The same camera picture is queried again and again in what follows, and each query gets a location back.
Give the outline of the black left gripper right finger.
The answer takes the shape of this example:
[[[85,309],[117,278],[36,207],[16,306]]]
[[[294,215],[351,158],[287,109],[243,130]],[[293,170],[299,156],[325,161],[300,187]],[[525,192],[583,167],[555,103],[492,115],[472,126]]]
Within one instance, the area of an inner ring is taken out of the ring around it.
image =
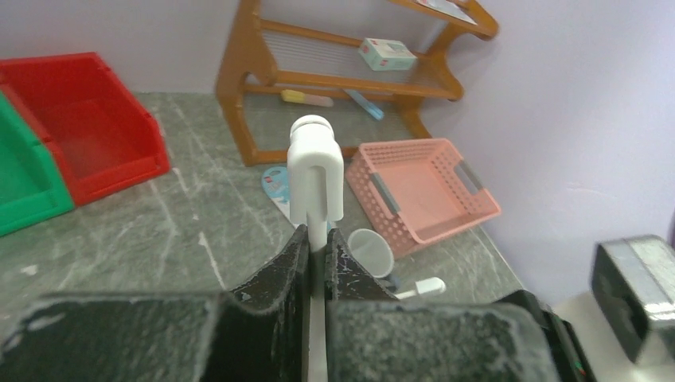
[[[331,381],[557,381],[544,333],[511,304],[397,299],[328,235],[327,376]]]

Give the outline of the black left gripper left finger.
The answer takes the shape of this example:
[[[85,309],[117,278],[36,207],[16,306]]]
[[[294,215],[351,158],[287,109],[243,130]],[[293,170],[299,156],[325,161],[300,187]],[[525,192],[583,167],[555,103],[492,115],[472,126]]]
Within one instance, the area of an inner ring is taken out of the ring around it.
[[[227,291],[59,293],[1,347],[4,381],[304,381],[309,238]]]

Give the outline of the grey-blue mug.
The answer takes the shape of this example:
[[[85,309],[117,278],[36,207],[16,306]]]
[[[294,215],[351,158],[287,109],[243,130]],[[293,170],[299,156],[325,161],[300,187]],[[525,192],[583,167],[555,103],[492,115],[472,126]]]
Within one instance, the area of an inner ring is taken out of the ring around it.
[[[394,255],[379,233],[366,228],[353,231],[347,240],[352,257],[372,276],[384,279],[394,268]]]

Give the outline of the cream toothbrush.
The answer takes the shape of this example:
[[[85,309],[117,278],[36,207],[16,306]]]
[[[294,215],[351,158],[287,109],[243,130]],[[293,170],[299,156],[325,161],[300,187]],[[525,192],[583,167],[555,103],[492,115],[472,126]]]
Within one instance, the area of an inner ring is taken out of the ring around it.
[[[329,121],[305,115],[291,126],[287,151],[290,218],[304,224],[310,244],[307,380],[327,381],[325,265],[328,223],[344,216],[344,161]]]

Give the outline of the white toothbrush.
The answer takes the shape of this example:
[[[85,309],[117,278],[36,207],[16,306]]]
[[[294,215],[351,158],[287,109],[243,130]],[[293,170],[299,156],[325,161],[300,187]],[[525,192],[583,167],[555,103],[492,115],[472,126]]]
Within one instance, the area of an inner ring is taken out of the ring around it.
[[[402,300],[413,297],[442,294],[446,290],[447,290],[446,283],[442,279],[438,277],[431,277],[428,279],[422,279],[415,282],[415,286],[413,289],[397,293],[395,294],[395,296],[399,300]]]

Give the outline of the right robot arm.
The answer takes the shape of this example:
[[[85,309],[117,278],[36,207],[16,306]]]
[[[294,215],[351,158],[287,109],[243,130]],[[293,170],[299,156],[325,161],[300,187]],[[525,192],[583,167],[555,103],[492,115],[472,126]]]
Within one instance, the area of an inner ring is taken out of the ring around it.
[[[674,250],[659,236],[596,244],[590,290],[558,306],[527,290],[500,301],[534,317],[561,381],[674,379]]]

